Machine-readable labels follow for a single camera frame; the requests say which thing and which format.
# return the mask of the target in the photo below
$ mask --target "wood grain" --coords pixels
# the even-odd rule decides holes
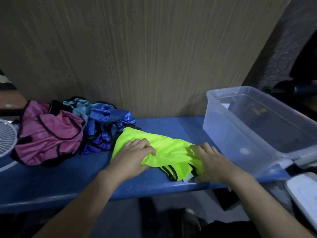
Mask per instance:
[[[26,99],[204,114],[241,85],[288,0],[2,0],[0,67]]]

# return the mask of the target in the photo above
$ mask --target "right hand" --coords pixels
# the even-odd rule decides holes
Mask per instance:
[[[192,145],[191,148],[198,153],[204,167],[204,172],[196,177],[196,182],[229,185],[237,176],[248,174],[220,154],[215,147],[210,147],[208,143],[203,143],[201,146]]]

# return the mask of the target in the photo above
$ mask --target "white container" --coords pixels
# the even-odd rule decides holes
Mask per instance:
[[[207,92],[204,130],[257,177],[283,159],[317,156],[317,123],[269,94],[242,86]]]

